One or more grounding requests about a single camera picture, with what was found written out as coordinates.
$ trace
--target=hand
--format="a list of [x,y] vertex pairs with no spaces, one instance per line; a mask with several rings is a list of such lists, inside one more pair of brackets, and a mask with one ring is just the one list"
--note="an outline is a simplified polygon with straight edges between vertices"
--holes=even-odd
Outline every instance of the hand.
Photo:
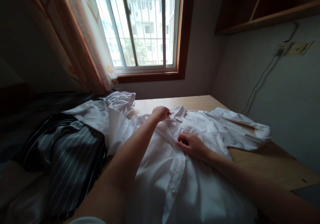
[[151,117],[154,117],[158,122],[163,121],[170,116],[170,110],[164,106],[159,106],[153,109]]
[[208,161],[209,153],[212,152],[199,137],[187,131],[181,133],[175,143],[185,152],[205,162]]

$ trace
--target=cable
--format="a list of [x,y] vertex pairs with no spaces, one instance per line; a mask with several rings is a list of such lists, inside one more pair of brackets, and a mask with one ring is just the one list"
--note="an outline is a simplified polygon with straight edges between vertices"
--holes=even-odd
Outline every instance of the cable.
[[[292,40],[294,34],[296,33],[297,29],[299,28],[299,24],[298,24],[296,21],[293,21],[292,23],[295,25],[295,28],[294,28],[293,32],[291,33],[289,39],[286,40],[286,41],[284,41],[284,42],[290,42],[290,41]],[[281,58],[281,54],[282,54],[283,51],[284,51],[283,49],[279,49],[278,52],[273,56],[272,60],[271,60],[270,63],[268,64],[267,68],[264,69],[263,73],[261,74],[261,76],[260,76],[260,78],[259,78],[259,81],[258,81],[257,84],[254,86],[254,88],[252,89],[252,92],[251,92],[251,94],[250,94],[250,96],[249,96],[249,98],[248,98],[246,107],[241,111],[241,114],[243,114],[243,112],[248,108],[248,105],[249,105],[249,103],[250,103],[250,99],[251,99],[251,97],[252,97],[252,95],[253,95],[253,93],[254,93],[254,90],[255,90],[255,89],[257,88],[257,86],[259,85],[259,83],[260,83],[260,81],[261,81],[264,73],[269,69],[269,67],[271,66],[271,64],[272,64],[272,62],[273,62],[273,60],[274,60],[274,58],[275,58],[276,56],[278,56],[278,59],[277,59],[276,64],[278,63],[278,61],[279,61],[280,58]]]
[[298,29],[298,27],[299,27],[299,24],[298,24],[296,21],[293,21],[292,23],[295,25],[295,28],[294,28],[291,36],[289,37],[289,39],[286,40],[286,41],[284,41],[284,42],[289,42],[289,41],[291,41],[291,39],[293,38],[294,34],[296,33],[296,31],[297,31],[297,29]]
[[241,114],[243,114],[243,112],[245,111],[245,109],[247,109],[247,107],[248,107],[248,105],[249,105],[249,102],[250,102],[250,99],[251,99],[251,97],[252,97],[252,95],[253,95],[254,90],[256,89],[256,87],[258,86],[258,84],[260,83],[260,81],[261,81],[264,73],[269,69],[269,67],[271,66],[271,64],[272,64],[272,62],[273,62],[273,60],[274,60],[274,58],[275,58],[276,56],[277,56],[277,54],[273,56],[273,58],[271,59],[270,63],[268,64],[267,68],[264,69],[262,75],[261,75],[260,78],[259,78],[259,81],[258,81],[257,84],[254,86],[254,88],[252,89],[252,92],[251,92],[251,94],[250,94],[250,96],[249,96],[249,98],[248,98],[248,101],[247,101],[247,105],[246,105],[246,107],[241,111]]

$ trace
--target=shirt collar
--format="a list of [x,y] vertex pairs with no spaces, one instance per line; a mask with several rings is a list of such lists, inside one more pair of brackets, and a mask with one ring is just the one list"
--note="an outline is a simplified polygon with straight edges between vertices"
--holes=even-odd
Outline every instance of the shirt collar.
[[172,113],[170,115],[170,117],[176,121],[180,121],[182,122],[182,119],[184,117],[184,114],[186,113],[186,109],[184,108],[184,106],[180,105],[180,106],[177,106],[173,109],[170,110],[170,112]]

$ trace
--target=forearm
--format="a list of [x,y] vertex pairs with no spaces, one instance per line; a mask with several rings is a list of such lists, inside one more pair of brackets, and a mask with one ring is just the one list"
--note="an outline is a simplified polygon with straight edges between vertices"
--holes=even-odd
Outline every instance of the forearm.
[[210,151],[207,162],[275,223],[318,223],[319,211],[277,184]]
[[114,185],[128,191],[132,186],[157,124],[156,118],[150,116],[124,143],[100,180],[108,185]]

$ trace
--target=white shirt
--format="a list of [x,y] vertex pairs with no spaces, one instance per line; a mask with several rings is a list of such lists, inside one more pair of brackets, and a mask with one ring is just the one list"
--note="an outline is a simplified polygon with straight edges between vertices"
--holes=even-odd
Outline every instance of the white shirt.
[[[89,108],[86,105],[85,112],[79,106],[66,113],[81,116],[82,122],[99,128],[105,134],[108,155],[115,155],[149,116],[135,115],[129,120],[110,105],[105,104],[104,110],[102,104],[97,105],[99,108],[95,103]],[[232,159],[228,146],[255,150],[271,138],[270,128],[222,108],[187,111],[180,105],[170,111],[172,115],[157,125],[138,169],[126,222],[254,223],[256,207],[218,171],[188,156],[174,143],[180,133],[189,131],[211,150]],[[97,125],[103,118],[108,125]],[[254,127],[256,136],[226,119]]]

